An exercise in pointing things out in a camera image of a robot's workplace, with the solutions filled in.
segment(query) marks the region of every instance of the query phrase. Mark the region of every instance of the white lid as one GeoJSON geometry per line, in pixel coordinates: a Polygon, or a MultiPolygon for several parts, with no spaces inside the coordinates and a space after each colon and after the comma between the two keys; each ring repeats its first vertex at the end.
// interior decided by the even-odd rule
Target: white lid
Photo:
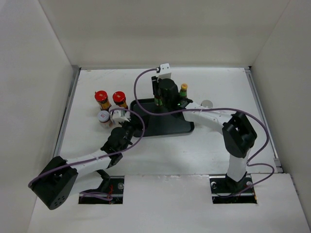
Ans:
{"type": "Polygon", "coordinates": [[[100,111],[98,114],[97,114],[97,118],[100,122],[106,122],[110,119],[110,115],[109,115],[109,112],[107,111],[100,111]]]}

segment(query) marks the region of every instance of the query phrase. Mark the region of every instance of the table top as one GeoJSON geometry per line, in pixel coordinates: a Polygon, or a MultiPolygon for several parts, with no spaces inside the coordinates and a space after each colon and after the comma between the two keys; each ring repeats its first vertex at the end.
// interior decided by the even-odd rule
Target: table top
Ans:
{"type": "MultiPolygon", "coordinates": [[[[100,111],[94,92],[105,90],[110,102],[116,91],[126,94],[127,104],[134,100],[133,84],[144,69],[82,70],[77,83],[60,156],[64,159],[92,153],[102,147],[111,129],[101,127],[97,114],[100,111]]],[[[141,77],[137,85],[139,99],[152,98],[151,76],[141,77]]],[[[176,67],[172,79],[180,86],[188,84],[188,98],[197,103],[213,102],[213,107],[230,107],[245,110],[260,118],[253,93],[243,68],[176,67]]],[[[255,121],[251,123],[258,134],[251,154],[265,142],[265,133],[255,121]]],[[[109,175],[185,175],[225,174],[229,154],[223,137],[202,125],[196,125],[192,133],[185,135],[143,138],[114,167],[109,175]]],[[[275,167],[274,151],[267,146],[253,163],[268,163],[275,167]]],[[[249,173],[271,172],[269,167],[247,168],[249,173]]]]}
{"type": "Polygon", "coordinates": [[[128,175],[123,204],[79,205],[76,194],[51,211],[37,199],[28,233],[310,233],[289,174],[255,192],[257,204],[213,204],[207,175],[128,175]]]}

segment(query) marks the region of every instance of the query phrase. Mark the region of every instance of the bottle with white cap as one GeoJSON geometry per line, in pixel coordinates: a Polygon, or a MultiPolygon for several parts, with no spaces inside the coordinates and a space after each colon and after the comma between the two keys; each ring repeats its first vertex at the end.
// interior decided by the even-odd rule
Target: bottle with white cap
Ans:
{"type": "Polygon", "coordinates": [[[99,122],[101,123],[102,127],[104,129],[109,129],[112,126],[112,121],[110,119],[110,114],[107,111],[100,111],[97,114],[97,118],[99,122]]]}

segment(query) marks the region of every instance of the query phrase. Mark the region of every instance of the robotic arm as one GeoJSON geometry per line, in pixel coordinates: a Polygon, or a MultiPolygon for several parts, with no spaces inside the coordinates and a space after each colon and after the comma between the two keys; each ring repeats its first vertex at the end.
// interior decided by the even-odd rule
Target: robotic arm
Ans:
{"type": "MultiPolygon", "coordinates": [[[[229,168],[226,174],[226,183],[230,190],[240,191],[241,183],[246,176],[246,164],[250,149],[253,147],[257,134],[247,117],[243,113],[236,112],[233,115],[221,112],[203,112],[196,109],[206,109],[188,98],[179,95],[178,87],[171,80],[171,70],[168,64],[163,64],[158,69],[158,78],[153,82],[154,94],[160,96],[163,105],[169,110],[193,110],[176,113],[173,116],[185,121],[203,124],[212,128],[224,136],[225,147],[230,154],[229,168]]],[[[71,194],[76,194],[86,189],[96,188],[98,182],[103,181],[102,177],[87,179],[87,175],[94,171],[110,168],[116,165],[122,158],[118,153],[112,156],[98,158],[105,154],[118,152],[131,145],[131,139],[136,130],[142,129],[141,121],[135,116],[131,120],[120,120],[122,127],[114,128],[107,142],[98,151],[74,159],[63,159],[60,156],[54,157],[42,170],[45,173],[66,164],[76,165],[57,170],[47,176],[34,181],[30,188],[50,209],[58,208],[71,194]],[[93,159],[88,163],[81,161],[93,159]]]]}

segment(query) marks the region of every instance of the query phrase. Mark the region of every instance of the bolt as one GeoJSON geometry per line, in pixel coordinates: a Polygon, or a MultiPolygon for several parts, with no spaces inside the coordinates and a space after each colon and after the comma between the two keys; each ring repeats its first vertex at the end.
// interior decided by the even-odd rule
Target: bolt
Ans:
{"type": "Polygon", "coordinates": [[[212,189],[216,189],[216,182],[213,181],[212,183],[210,183],[210,186],[212,187],[212,189]]]}
{"type": "Polygon", "coordinates": [[[253,185],[253,183],[251,181],[248,181],[248,182],[246,182],[246,185],[251,186],[251,185],[253,185]]]}
{"type": "Polygon", "coordinates": [[[123,183],[118,183],[118,189],[124,189],[124,184],[123,183]]]}

